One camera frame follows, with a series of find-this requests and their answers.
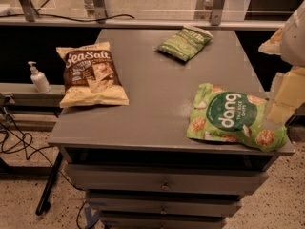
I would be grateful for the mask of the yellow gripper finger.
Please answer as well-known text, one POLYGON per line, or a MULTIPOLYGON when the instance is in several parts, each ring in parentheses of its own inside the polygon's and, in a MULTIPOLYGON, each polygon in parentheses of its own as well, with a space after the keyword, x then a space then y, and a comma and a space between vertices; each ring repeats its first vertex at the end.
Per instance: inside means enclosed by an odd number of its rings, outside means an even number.
POLYGON ((286 123, 305 103, 305 68, 292 66, 287 73, 277 73, 270 89, 266 118, 286 123))

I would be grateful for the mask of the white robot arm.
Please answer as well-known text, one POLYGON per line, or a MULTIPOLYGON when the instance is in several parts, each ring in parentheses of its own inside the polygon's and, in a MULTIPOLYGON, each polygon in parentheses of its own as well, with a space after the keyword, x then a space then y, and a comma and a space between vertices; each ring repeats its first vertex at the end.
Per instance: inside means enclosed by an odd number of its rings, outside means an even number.
POLYGON ((268 120, 284 124, 305 103, 305 1, 258 50, 279 55, 292 65, 287 73, 274 78, 274 93, 265 114, 268 120))

